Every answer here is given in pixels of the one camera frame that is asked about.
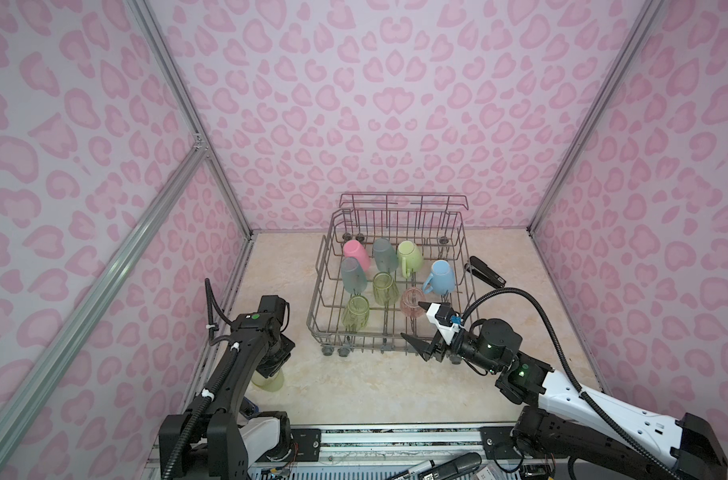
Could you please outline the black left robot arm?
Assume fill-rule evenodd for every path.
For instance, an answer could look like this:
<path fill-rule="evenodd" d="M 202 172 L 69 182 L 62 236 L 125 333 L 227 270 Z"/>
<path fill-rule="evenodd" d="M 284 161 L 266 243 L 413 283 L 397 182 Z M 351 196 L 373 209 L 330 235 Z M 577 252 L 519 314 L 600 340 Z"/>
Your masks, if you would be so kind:
<path fill-rule="evenodd" d="M 245 393 L 254 374 L 276 376 L 295 343 L 285 335 L 289 303 L 261 297 L 258 309 L 230 319 L 204 281 L 208 342 L 225 353 L 184 412 L 169 415 L 158 434 L 162 479 L 247 479 L 261 457 L 291 460 L 296 454 L 288 414 L 262 412 L 240 425 Z"/>

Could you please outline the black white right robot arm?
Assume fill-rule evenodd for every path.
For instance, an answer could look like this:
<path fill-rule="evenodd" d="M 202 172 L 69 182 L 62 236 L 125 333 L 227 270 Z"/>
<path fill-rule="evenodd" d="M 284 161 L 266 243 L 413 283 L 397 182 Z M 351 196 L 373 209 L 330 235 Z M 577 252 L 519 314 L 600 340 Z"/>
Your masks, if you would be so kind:
<path fill-rule="evenodd" d="M 538 313 L 560 369 L 521 349 L 522 338 L 499 318 L 465 324 L 484 302 L 518 295 Z M 419 309 L 437 332 L 426 342 L 403 338 L 424 359 L 451 353 L 522 408 L 511 439 L 522 454 L 565 455 L 636 479 L 724 479 L 728 459 L 710 423 L 691 413 L 676 419 L 645 410 L 582 385 L 571 370 L 553 325 L 540 303 L 513 287 L 490 291 L 463 312 L 445 302 L 421 301 Z"/>

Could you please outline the pale green cup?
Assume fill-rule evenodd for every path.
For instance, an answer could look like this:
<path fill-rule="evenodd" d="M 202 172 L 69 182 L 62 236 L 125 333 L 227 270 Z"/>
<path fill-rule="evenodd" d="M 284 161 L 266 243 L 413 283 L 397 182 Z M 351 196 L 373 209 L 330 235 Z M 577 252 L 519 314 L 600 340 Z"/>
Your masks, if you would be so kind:
<path fill-rule="evenodd" d="M 345 307 L 342 325 L 347 332 L 358 332 L 367 326 L 369 314 L 368 299 L 362 295 L 354 295 Z"/>

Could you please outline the pink plastic cup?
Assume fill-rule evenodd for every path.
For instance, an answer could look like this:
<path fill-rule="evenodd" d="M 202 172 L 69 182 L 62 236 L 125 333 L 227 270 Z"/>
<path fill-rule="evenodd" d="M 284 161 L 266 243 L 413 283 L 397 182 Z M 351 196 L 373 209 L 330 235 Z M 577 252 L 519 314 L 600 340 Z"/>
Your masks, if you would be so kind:
<path fill-rule="evenodd" d="M 343 245 L 343 256 L 356 259 L 365 273 L 368 272 L 371 266 L 370 256 L 364 244 L 358 240 L 351 239 Z"/>

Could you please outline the blue handled white mug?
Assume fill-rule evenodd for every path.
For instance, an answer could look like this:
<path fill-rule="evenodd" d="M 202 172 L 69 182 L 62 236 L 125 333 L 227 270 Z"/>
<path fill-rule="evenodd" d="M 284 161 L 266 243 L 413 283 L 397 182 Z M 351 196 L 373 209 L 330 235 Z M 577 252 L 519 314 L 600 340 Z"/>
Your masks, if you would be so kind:
<path fill-rule="evenodd" d="M 422 285 L 422 292 L 445 296 L 452 293 L 455 288 L 455 273 L 452 265 L 446 260 L 436 260 L 431 265 L 430 273 Z"/>

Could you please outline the light green textured cup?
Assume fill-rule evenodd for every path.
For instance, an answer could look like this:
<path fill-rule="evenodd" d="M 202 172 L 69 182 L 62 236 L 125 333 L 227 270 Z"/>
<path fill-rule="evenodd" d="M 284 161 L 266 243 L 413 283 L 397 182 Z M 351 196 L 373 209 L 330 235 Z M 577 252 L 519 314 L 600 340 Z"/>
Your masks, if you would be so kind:
<path fill-rule="evenodd" d="M 284 385 L 285 376 L 282 369 L 275 374 L 265 377 L 259 372 L 255 372 L 252 376 L 251 383 L 258 389 L 267 392 L 277 392 Z"/>

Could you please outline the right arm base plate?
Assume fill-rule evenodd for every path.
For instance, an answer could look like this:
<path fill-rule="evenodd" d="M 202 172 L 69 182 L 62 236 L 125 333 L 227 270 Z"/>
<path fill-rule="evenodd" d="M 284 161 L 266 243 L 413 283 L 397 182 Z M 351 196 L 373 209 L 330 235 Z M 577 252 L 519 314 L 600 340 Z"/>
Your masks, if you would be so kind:
<path fill-rule="evenodd" d="M 487 460 L 517 462 L 521 454 L 517 451 L 510 425 L 486 426 L 479 429 L 481 444 Z"/>

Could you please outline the green transparent glass cup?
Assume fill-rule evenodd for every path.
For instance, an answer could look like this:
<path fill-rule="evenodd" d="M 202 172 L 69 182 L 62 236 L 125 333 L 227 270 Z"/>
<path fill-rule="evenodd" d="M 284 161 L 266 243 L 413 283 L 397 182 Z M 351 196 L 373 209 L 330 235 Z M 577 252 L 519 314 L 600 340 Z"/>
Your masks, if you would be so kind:
<path fill-rule="evenodd" d="M 383 307 L 393 306 L 400 298 L 394 277 L 390 273 L 379 272 L 372 279 L 375 302 Z"/>

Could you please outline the transparent pink cup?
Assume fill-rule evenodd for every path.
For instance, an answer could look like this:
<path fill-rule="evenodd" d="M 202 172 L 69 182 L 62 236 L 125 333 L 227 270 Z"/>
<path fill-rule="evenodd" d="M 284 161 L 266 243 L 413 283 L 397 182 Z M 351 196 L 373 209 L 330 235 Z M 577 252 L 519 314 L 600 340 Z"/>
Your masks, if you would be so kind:
<path fill-rule="evenodd" d="M 420 287 L 407 288 L 400 299 L 400 310 L 409 319 L 417 319 L 425 313 L 421 303 L 425 295 Z"/>

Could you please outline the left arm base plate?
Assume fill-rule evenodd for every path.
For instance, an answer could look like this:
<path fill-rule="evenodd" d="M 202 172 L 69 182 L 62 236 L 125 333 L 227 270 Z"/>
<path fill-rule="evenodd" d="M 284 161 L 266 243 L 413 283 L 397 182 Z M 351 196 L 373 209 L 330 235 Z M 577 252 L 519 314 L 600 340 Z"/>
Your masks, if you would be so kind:
<path fill-rule="evenodd" d="M 322 431 L 317 428 L 295 428 L 281 437 L 274 449 L 259 458 L 260 463 L 317 462 L 320 457 Z"/>

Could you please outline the cream green-handled mug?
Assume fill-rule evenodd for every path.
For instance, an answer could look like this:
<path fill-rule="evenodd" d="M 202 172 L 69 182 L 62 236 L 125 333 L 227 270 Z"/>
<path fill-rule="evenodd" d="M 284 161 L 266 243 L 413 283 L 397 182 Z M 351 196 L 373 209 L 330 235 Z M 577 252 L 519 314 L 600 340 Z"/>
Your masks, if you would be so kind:
<path fill-rule="evenodd" d="M 405 240 L 399 243 L 397 248 L 397 258 L 399 262 L 399 271 L 402 277 L 409 280 L 414 274 L 417 274 L 423 266 L 424 259 L 420 248 L 416 243 Z"/>

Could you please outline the teal textured plastic cup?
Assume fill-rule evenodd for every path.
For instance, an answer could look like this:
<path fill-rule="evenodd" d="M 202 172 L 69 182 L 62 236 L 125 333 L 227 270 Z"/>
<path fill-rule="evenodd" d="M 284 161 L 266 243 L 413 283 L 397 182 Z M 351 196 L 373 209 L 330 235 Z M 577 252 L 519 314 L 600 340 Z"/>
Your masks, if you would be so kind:
<path fill-rule="evenodd" d="M 375 240 L 372 249 L 379 272 L 394 273 L 399 268 L 397 251 L 387 238 Z"/>

